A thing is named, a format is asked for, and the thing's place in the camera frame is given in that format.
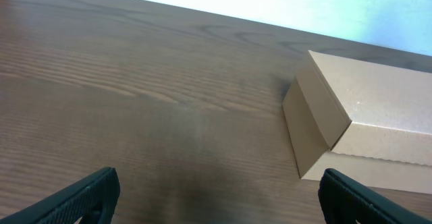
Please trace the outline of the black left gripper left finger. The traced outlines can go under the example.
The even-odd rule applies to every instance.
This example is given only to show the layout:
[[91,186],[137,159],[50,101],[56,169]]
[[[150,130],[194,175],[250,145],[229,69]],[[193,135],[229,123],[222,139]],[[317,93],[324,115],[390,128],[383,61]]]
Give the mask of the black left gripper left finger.
[[120,194],[117,172],[104,167],[1,220],[2,224],[110,224]]

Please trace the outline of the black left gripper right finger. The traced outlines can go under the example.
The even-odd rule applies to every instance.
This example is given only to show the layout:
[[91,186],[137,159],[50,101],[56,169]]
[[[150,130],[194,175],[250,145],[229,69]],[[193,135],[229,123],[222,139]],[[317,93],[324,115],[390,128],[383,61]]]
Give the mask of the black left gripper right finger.
[[318,197],[326,224],[431,224],[331,168],[324,171]]

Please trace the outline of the brown cardboard box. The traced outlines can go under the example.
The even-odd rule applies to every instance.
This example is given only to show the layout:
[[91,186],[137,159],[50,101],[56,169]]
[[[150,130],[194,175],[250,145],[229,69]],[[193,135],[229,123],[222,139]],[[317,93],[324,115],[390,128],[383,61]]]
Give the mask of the brown cardboard box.
[[431,74],[314,51],[282,103],[301,179],[431,192]]

